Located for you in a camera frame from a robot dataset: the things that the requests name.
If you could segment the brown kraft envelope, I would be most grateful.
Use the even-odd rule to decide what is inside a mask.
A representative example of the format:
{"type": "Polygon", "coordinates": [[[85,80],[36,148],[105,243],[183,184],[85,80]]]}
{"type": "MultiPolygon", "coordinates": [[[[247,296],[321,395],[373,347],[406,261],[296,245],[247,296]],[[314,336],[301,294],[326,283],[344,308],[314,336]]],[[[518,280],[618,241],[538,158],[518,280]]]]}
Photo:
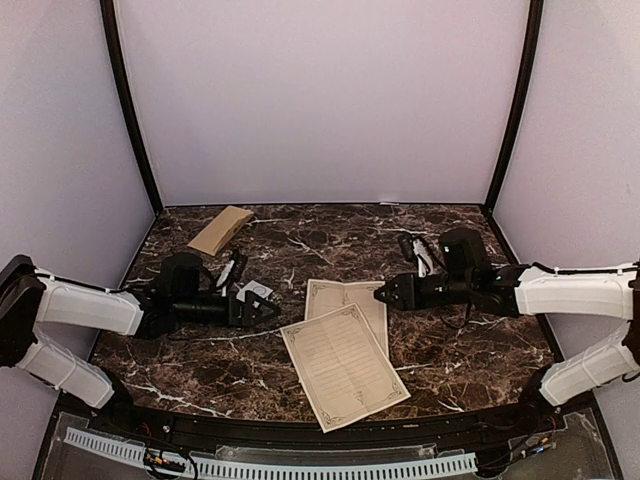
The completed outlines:
{"type": "Polygon", "coordinates": [[[254,213],[250,210],[227,206],[188,243],[188,246],[199,252],[215,256],[253,215],[254,213]]]}

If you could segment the cream letter sheet ornate border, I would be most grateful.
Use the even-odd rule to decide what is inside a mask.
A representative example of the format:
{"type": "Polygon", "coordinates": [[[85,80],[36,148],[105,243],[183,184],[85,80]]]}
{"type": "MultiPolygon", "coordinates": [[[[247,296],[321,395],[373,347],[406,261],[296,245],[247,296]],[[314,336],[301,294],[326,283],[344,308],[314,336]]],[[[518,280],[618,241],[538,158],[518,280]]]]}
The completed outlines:
{"type": "Polygon", "coordinates": [[[325,433],[411,397],[355,303],[285,326],[281,336],[325,433]]]}

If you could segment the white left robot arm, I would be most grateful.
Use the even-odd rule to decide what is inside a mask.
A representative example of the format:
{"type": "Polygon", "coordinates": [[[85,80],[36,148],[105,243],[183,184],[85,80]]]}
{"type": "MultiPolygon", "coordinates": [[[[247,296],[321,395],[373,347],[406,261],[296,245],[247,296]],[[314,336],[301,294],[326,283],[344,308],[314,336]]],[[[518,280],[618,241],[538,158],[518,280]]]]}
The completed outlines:
{"type": "Polygon", "coordinates": [[[41,327],[66,324],[153,340],[180,325],[249,328],[277,317],[281,309],[268,295],[231,288],[247,258],[233,251],[219,275],[189,252],[165,258],[142,289],[109,289],[63,278],[37,268],[27,255],[14,256],[1,271],[1,365],[18,368],[51,388],[101,411],[120,436],[141,427],[131,395],[111,372],[79,358],[41,327]]]}

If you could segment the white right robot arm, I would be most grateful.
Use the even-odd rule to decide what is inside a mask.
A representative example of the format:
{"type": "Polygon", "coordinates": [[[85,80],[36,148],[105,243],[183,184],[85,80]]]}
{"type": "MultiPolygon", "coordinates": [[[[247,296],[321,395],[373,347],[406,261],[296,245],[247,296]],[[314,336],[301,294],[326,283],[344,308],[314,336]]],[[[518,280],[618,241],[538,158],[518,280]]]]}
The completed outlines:
{"type": "Polygon", "coordinates": [[[492,265],[480,233],[455,228],[440,235],[434,254],[420,236],[403,234],[403,256],[416,264],[374,292],[402,311],[463,305],[499,317],[581,314],[623,325],[583,352],[536,371],[510,413],[521,434],[534,432],[557,407],[616,379],[639,376],[639,265],[561,269],[541,263],[492,265]]]}

